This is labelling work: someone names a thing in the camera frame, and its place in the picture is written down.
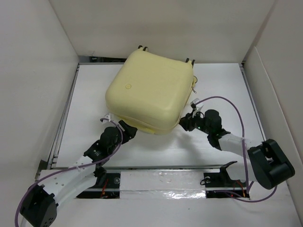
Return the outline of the yellow suitcase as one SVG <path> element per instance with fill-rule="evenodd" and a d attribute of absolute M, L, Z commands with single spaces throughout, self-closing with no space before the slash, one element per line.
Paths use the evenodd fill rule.
<path fill-rule="evenodd" d="M 106 90 L 109 112 L 141 131 L 170 133 L 194 91 L 194 64 L 195 60 L 173 60 L 138 46 Z"/>

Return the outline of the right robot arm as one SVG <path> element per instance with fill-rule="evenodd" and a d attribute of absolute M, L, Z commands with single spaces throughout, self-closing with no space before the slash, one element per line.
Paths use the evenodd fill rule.
<path fill-rule="evenodd" d="M 179 125 L 186 131 L 197 129 L 204 132 L 210 145 L 218 150 L 247 158 L 250 161 L 249 175 L 265 189 L 272 189 L 295 175 L 293 165 L 275 140 L 257 142 L 226 131 L 216 110 L 207 110 L 204 114 L 187 113 Z"/>

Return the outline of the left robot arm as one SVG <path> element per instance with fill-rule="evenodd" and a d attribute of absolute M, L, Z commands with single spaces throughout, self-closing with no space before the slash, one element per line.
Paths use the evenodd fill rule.
<path fill-rule="evenodd" d="M 122 120 L 110 123 L 112 126 L 106 127 L 71 167 L 42 177 L 29 187 L 18 205 L 16 226 L 18 216 L 22 215 L 34 227 L 48 227 L 69 200 L 87 188 L 104 185 L 107 172 L 103 165 L 137 133 L 137 128 Z"/>

